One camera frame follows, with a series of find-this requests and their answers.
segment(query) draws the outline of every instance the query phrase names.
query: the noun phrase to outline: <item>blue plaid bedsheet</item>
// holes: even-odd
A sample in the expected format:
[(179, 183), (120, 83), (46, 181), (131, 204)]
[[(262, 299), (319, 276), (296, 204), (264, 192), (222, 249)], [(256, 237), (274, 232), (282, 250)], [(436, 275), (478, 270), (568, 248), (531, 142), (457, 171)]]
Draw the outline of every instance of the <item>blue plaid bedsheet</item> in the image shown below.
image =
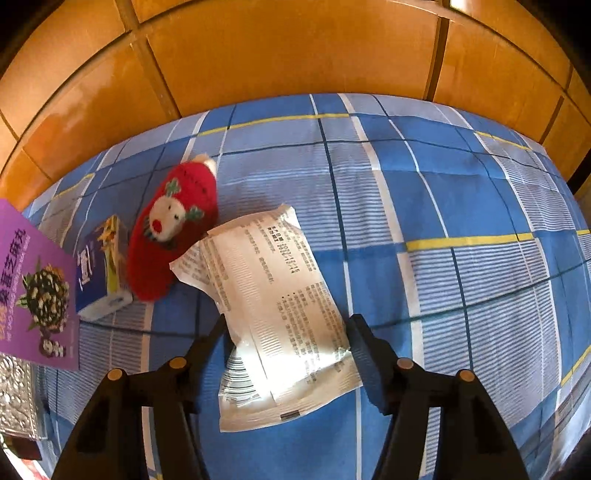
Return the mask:
[[(24, 212), (69, 252), (118, 214), (129, 228), (176, 164), (218, 164), (220, 221), (295, 207), (343, 317), (362, 313), (398, 355), (488, 389), (532, 479), (547, 478), (589, 425), (591, 234), (545, 149), (488, 119), (381, 95), (297, 95), (230, 105), (130, 138), (91, 158)], [(114, 367), (158, 368), (205, 334), (217, 310), (177, 284), (82, 323), (80, 371), (39, 369), (43, 465)], [(219, 345), (199, 403), (212, 479), (370, 479), (389, 418), (363, 389), (301, 419), (220, 433)], [(434, 468), (438, 412), (422, 474)], [(145, 409), (148, 468), (159, 478)]]

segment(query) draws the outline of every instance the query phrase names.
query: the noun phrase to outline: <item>wooden panel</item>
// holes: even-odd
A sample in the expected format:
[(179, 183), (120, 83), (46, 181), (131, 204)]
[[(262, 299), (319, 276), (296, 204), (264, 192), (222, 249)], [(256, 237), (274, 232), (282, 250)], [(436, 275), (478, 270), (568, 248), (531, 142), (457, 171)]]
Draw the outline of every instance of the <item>wooden panel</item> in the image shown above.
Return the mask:
[(19, 148), (0, 177), (0, 198), (8, 199), (14, 208), (22, 211), (51, 184), (47, 176)]
[(517, 0), (451, 0), (450, 4), (517, 45), (566, 88), (569, 58), (542, 23)]
[(227, 0), (148, 33), (180, 112), (309, 92), (421, 98), (437, 16), (385, 0)]
[(591, 148), (591, 126), (567, 98), (543, 145), (567, 180)]
[(558, 85), (498, 35), (473, 22), (450, 22), (435, 102), (539, 141), (560, 94)]
[(155, 15), (166, 12), (169, 8), (188, 2), (189, 0), (131, 0), (135, 14), (140, 22), (152, 18)]
[(0, 171), (4, 168), (4, 165), (10, 156), (10, 152), (12, 152), (12, 149), (16, 144), (17, 141), (10, 133), (10, 130), (4, 121), (0, 119)]
[(66, 0), (27, 39), (0, 80), (0, 109), (18, 135), (59, 86), (124, 32), (113, 0)]
[(570, 80), (569, 95), (587, 121), (591, 122), (591, 95), (576, 70), (573, 71), (573, 78)]
[(122, 45), (52, 100), (24, 148), (58, 180), (102, 150), (166, 122), (132, 46)]

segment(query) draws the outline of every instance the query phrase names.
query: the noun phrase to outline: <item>purple box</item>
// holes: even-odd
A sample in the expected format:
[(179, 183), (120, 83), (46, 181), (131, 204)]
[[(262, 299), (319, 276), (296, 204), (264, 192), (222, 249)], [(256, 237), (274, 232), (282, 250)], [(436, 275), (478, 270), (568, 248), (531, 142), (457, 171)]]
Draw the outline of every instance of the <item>purple box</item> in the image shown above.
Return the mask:
[(0, 352), (78, 370), (76, 260), (0, 199)]

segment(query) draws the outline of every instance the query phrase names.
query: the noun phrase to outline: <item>barcode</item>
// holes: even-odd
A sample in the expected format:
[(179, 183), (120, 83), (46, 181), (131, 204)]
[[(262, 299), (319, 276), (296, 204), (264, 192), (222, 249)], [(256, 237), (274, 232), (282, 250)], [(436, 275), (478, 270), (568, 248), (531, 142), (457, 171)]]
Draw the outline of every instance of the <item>barcode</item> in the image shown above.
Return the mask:
[(237, 406), (245, 405), (260, 398), (251, 378), (248, 376), (244, 363), (236, 356), (236, 349), (232, 351), (226, 364), (226, 369), (220, 382), (220, 393)]

